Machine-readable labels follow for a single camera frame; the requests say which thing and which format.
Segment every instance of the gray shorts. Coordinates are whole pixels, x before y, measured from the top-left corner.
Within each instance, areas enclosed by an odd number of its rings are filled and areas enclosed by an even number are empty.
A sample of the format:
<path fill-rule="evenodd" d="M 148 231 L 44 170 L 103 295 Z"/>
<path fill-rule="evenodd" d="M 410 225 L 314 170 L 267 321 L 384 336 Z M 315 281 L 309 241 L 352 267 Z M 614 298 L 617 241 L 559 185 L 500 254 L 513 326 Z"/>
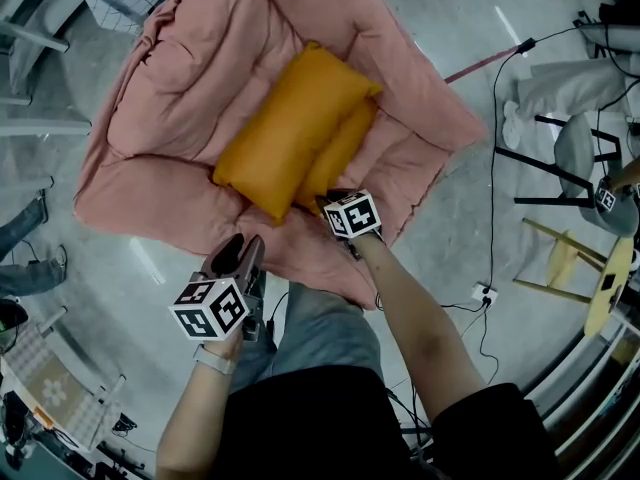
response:
<path fill-rule="evenodd" d="M 382 379 L 380 344 L 362 309 L 338 295 L 289 283 L 285 328 L 276 348 L 264 325 L 245 343 L 231 392 L 269 377 L 318 366 L 369 368 Z"/>

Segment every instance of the power outlet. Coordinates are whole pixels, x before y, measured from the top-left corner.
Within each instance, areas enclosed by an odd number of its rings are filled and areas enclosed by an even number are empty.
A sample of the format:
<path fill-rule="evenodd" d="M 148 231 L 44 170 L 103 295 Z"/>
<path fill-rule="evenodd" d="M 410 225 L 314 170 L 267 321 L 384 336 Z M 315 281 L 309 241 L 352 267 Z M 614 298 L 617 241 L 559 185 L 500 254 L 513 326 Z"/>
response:
<path fill-rule="evenodd" d="M 490 308 L 496 303 L 496 300 L 498 298 L 498 292 L 493 288 L 489 288 L 488 286 L 482 283 L 476 283 L 476 285 L 473 287 L 471 298 L 482 302 L 485 297 L 489 297 L 491 299 L 489 306 L 487 306 Z"/>

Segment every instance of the white watch strap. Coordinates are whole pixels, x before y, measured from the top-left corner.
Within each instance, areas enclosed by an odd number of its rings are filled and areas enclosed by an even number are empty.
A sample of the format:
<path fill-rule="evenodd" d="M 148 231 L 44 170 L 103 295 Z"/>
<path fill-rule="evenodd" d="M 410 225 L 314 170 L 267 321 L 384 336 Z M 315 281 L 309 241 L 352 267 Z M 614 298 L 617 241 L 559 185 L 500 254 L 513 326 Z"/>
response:
<path fill-rule="evenodd" d="M 193 358 L 199 362 L 206 364 L 208 367 L 219 371 L 223 375 L 231 375 L 236 369 L 236 363 L 228 359 L 224 359 L 213 352 L 209 352 L 204 346 L 198 345 Z"/>

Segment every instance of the black shirt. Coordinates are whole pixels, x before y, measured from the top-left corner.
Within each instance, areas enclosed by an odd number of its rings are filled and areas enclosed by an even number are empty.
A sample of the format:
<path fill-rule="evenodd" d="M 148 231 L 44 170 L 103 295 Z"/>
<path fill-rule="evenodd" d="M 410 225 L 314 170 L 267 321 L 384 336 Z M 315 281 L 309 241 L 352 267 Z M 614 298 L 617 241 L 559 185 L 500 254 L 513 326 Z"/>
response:
<path fill-rule="evenodd" d="M 542 421 L 513 384 L 449 407 L 432 430 L 434 464 L 453 480 L 559 477 Z M 324 366 L 231 395 L 212 477 L 355 472 L 425 478 L 409 455 L 380 378 L 365 368 Z"/>

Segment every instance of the pillow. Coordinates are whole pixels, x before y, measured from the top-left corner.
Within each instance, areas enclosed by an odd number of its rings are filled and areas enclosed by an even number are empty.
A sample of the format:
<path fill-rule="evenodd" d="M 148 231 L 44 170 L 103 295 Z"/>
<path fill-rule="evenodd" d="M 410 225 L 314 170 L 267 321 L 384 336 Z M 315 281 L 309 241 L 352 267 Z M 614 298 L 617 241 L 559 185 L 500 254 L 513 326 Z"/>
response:
<path fill-rule="evenodd" d="M 306 178 L 298 188 L 295 202 L 311 213 L 320 215 L 316 196 L 326 196 L 338 177 L 358 151 L 364 136 L 371 128 L 378 106 L 369 98 L 362 100 L 345 118 L 329 143 L 317 156 Z"/>
<path fill-rule="evenodd" d="M 213 182 L 233 187 L 281 224 L 338 124 L 380 90 L 317 43 L 309 43 L 222 152 Z"/>

